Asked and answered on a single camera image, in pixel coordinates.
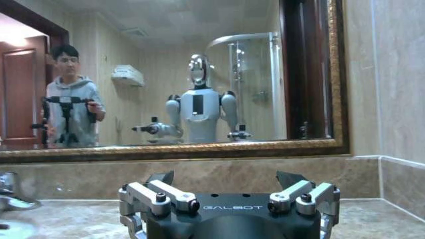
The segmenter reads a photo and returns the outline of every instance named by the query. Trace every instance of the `ceiling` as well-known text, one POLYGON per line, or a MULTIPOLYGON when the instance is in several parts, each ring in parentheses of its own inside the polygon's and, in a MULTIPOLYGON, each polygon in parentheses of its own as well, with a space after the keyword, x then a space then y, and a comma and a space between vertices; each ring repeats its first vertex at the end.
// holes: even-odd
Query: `ceiling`
POLYGON ((41 35, 36 29, 0 13, 0 42, 41 35))
POLYGON ((278 0, 56 0, 73 13, 98 12, 140 47, 209 42, 266 31, 278 0))

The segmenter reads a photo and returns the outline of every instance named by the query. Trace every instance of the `chrome faucet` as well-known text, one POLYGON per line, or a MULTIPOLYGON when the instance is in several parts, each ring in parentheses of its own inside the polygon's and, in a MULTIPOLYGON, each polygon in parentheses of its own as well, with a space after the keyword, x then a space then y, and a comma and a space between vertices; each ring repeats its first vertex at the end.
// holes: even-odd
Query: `chrome faucet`
POLYGON ((0 210, 29 210, 41 206, 41 202, 23 194, 17 173, 0 173, 0 210))

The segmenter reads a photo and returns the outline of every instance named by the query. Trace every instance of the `bathroom counter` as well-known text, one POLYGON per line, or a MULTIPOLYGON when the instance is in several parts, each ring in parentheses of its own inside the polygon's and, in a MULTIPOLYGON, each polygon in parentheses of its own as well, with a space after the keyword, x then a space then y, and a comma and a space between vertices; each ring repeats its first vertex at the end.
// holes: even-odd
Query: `bathroom counter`
MULTIPOLYGON (((17 220, 35 225, 31 239, 128 239, 120 224, 117 201, 41 201, 29 211, 9 211, 1 220, 17 220)), ((425 223, 382 200, 341 201, 340 223, 332 239, 418 239, 425 223)))

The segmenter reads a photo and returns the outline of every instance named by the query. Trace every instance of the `person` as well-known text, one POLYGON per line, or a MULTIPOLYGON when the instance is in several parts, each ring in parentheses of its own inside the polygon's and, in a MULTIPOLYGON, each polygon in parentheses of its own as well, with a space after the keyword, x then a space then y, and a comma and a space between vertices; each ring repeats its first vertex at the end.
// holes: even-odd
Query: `person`
MULTIPOLYGON (((101 122, 105 117, 105 107, 101 102, 97 87, 88 76, 78 75, 78 52, 70 45, 61 45, 52 49, 52 58, 59 71, 59 76, 47 85, 47 97, 78 97, 89 99, 84 103, 72 104, 69 118, 69 134, 74 134, 77 145, 92 146, 96 144, 96 124, 90 123, 88 111, 101 122)), ((49 143, 59 143, 65 134, 65 118, 63 108, 57 103, 49 103, 48 138, 49 143)))

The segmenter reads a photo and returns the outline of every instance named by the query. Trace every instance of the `silver robot head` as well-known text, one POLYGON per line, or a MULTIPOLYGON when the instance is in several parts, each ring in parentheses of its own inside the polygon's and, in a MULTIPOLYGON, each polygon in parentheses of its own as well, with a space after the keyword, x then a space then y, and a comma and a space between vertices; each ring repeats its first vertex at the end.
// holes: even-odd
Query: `silver robot head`
POLYGON ((209 80, 210 64, 205 55, 194 54, 189 62, 189 78, 194 86, 202 86, 209 80))

